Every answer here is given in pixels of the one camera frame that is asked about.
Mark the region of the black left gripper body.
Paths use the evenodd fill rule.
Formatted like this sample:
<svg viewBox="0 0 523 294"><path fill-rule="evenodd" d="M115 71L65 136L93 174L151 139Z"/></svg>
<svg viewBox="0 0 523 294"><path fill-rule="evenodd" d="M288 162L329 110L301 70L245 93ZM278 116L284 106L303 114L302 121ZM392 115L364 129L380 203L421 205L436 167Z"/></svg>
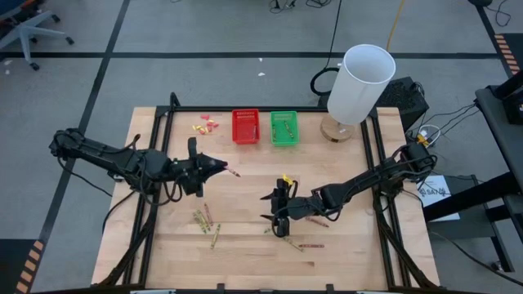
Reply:
<svg viewBox="0 0 523 294"><path fill-rule="evenodd" d="M189 157L187 159L174 158L172 164L180 172L177 183L183 188L186 195L194 194L203 197L203 165L206 155L197 151L197 140L190 137L187 141Z"/></svg>

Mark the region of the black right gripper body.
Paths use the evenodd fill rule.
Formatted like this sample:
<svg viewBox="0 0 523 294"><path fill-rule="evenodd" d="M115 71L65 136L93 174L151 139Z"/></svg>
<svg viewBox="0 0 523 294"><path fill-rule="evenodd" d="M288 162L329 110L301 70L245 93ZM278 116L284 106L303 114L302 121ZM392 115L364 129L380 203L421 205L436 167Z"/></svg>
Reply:
<svg viewBox="0 0 523 294"><path fill-rule="evenodd" d="M275 189L281 191L280 197L275 199L275 216L280 218L279 224L275 225L276 237L290 235L290 220L298 221L307 216L322 216L326 212L319 196L293 196L291 188L292 186L283 179L276 181Z"/></svg>

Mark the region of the red plastic basket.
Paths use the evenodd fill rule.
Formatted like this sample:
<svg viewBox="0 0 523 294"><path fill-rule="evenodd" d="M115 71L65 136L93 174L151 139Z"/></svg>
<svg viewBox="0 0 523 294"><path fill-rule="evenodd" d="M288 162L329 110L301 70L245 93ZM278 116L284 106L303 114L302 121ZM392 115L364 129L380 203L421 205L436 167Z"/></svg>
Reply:
<svg viewBox="0 0 523 294"><path fill-rule="evenodd" d="M253 126L257 125L257 139L253 140ZM238 145L256 144L260 140L258 109L232 111L232 140Z"/></svg>

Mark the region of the green plastic basket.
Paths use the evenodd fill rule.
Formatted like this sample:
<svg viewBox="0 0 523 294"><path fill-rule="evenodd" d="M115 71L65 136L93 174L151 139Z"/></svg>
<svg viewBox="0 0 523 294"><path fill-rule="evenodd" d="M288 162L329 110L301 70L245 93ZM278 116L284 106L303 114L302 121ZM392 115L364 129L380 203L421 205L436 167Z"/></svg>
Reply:
<svg viewBox="0 0 523 294"><path fill-rule="evenodd" d="M288 122L294 138L290 138L287 130L284 126L284 121ZM291 146L296 145L300 141L299 125L297 120L296 111L274 111L270 113L270 140L271 139L271 127L275 126L276 130L276 142L274 146Z"/></svg>

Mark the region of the white shade wooden base lamp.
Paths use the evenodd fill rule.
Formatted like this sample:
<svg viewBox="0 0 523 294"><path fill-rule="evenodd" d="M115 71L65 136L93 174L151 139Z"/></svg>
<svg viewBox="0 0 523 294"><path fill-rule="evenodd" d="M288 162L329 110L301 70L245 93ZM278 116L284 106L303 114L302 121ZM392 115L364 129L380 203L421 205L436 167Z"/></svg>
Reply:
<svg viewBox="0 0 523 294"><path fill-rule="evenodd" d="M322 135L341 143L351 138L396 73L396 62L385 49L360 44L345 53L327 99Z"/></svg>

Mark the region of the white printed paper sheet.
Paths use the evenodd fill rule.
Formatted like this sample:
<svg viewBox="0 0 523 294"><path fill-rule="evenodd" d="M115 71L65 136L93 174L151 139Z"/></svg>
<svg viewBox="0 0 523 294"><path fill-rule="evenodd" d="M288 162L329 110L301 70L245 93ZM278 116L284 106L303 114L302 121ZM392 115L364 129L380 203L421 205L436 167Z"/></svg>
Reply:
<svg viewBox="0 0 523 294"><path fill-rule="evenodd" d="M452 213L446 200L453 195L451 181L445 176L428 176L416 184L422 200L423 214L429 222L459 221L458 212Z"/></svg>

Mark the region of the black mesh computer case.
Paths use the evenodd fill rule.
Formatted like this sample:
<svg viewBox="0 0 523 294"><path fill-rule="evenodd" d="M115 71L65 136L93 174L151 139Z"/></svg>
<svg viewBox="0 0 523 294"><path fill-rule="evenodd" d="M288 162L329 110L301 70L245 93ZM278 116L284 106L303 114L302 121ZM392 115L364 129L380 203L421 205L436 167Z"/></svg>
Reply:
<svg viewBox="0 0 523 294"><path fill-rule="evenodd" d="M391 80L369 113L378 116L377 108L397 108L404 132L407 132L428 110L425 91L411 77Z"/></svg>

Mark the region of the orange striped black floor mat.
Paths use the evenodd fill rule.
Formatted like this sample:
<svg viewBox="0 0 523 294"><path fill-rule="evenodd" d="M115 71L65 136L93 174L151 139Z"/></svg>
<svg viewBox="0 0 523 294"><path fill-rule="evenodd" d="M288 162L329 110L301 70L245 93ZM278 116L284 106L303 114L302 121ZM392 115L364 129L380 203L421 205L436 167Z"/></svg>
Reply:
<svg viewBox="0 0 523 294"><path fill-rule="evenodd" d="M41 239L25 240L22 247L22 266L17 271L14 294L30 294L38 268L45 252L45 242Z"/></svg>
<svg viewBox="0 0 523 294"><path fill-rule="evenodd" d="M495 34L497 49L509 77L523 69L523 33Z"/></svg>

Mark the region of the black side desk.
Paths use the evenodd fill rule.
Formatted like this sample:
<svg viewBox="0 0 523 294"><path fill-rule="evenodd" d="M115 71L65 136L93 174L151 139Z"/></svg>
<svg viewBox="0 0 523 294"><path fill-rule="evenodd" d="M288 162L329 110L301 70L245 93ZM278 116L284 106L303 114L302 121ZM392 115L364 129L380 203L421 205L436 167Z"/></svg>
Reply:
<svg viewBox="0 0 523 294"><path fill-rule="evenodd" d="M523 242L523 71L476 91L476 105L509 171L446 200L452 213L482 205L491 225L510 220Z"/></svg>

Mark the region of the grey office chair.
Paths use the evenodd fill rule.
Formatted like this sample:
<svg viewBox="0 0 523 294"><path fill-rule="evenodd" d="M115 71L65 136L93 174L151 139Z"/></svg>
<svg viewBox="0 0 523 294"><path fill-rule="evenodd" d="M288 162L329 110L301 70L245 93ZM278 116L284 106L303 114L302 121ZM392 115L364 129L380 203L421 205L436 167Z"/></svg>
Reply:
<svg viewBox="0 0 523 294"><path fill-rule="evenodd" d="M30 42L37 43L36 35L63 38L69 45L74 40L65 32L44 29L39 25L45 20L60 23L61 19L52 11L38 11L45 0L0 0L0 49L20 40L26 62L34 71L40 67L31 58Z"/></svg>

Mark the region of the black metal table frame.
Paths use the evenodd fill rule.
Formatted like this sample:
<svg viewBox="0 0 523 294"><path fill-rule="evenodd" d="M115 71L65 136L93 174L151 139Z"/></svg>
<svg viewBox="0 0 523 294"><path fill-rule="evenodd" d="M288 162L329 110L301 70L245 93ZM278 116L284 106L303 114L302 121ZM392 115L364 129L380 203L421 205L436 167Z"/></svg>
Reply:
<svg viewBox="0 0 523 294"><path fill-rule="evenodd" d="M290 239L323 244L324 248L298 251L273 234L264 234L270 223L261 215L270 210L267 200L283 174L299 183L299 194L332 182L343 182L366 171L367 151L377 149L373 133L357 131L343 143L327 141L320 133L324 112L306 108L298 115L300 141L289 147L270 142L270 109L260 108L261 140L238 145L231 139L231 113L212 112L219 126L198 138L199 150L227 161L241 177L223 172L204 186L204 196L189 196L159 209L149 253L135 256L131 280L136 283L141 264L149 264L145 283L153 288L177 290L321 291L328 285L337 290L383 290L386 268L373 195L366 190L343 209L340 218L325 228L307 220L294 221ZM193 213L206 218L207 203L214 222L205 234ZM210 248L217 224L221 230L215 248Z"/></svg>

